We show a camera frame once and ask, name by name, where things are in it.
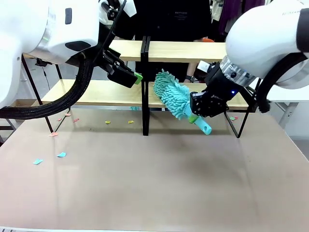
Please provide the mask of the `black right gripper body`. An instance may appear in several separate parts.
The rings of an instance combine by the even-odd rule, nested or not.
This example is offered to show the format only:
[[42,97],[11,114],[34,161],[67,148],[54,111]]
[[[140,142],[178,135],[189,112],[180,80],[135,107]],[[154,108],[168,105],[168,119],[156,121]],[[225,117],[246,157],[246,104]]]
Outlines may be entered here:
[[202,100],[206,102],[218,100],[226,104],[242,89],[242,86],[224,75],[219,62],[211,64],[205,83],[207,87],[203,90]]

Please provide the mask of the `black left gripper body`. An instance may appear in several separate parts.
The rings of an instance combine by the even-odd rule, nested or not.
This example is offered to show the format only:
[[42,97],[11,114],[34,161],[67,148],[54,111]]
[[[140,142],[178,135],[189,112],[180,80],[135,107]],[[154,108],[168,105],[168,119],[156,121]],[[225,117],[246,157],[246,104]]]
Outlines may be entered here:
[[109,56],[108,49],[103,50],[97,58],[97,66],[102,68],[108,74],[113,74],[116,70],[125,70],[126,65],[120,58]]

